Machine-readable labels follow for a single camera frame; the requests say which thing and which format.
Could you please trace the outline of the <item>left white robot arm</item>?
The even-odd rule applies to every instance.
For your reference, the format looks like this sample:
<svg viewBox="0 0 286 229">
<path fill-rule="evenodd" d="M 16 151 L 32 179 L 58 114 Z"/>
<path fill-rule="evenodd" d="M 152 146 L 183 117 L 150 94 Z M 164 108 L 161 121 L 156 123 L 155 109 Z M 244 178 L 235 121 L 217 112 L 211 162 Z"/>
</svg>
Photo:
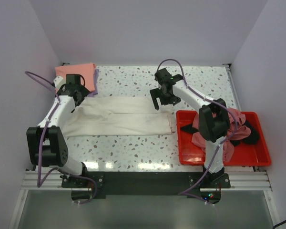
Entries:
<svg viewBox="0 0 286 229">
<path fill-rule="evenodd" d="M 54 102 L 45 118 L 36 126 L 27 129 L 26 136 L 30 160 L 38 167 L 38 180 L 41 169 L 50 167 L 62 173 L 73 175 L 72 181 L 78 187 L 89 183 L 85 165 L 69 156 L 62 129 L 71 114 L 90 93 L 80 74 L 67 74 L 66 78 L 57 77 L 54 83 L 45 86 L 54 93 Z"/>
</svg>

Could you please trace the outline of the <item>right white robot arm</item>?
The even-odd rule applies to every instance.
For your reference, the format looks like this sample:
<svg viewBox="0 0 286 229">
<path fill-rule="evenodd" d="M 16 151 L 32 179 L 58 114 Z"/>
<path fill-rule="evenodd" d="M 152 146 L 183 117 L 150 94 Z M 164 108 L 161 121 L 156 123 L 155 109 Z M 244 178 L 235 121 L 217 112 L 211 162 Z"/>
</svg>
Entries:
<svg viewBox="0 0 286 229">
<path fill-rule="evenodd" d="M 154 78 L 159 86 L 150 90 L 150 95 L 156 110 L 159 110 L 157 100 L 161 105 L 176 105 L 184 100 L 198 112 L 198 131 L 205 140 L 204 167 L 209 171 L 203 175 L 203 183 L 214 187 L 220 181 L 217 172 L 224 167 L 223 144 L 230 128 L 225 101 L 215 100 L 191 88 L 184 76 L 172 76 L 165 68 L 158 70 Z"/>
</svg>

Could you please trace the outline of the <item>white red print t shirt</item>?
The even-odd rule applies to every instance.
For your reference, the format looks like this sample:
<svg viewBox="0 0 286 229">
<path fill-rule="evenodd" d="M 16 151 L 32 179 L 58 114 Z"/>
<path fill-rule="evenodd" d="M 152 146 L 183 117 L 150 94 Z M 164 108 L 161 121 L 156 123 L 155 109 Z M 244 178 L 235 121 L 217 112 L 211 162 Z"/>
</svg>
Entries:
<svg viewBox="0 0 286 229">
<path fill-rule="evenodd" d="M 146 97 L 86 98 L 75 108 L 62 133 L 93 135 L 169 135 L 171 108 L 156 110 Z"/>
</svg>

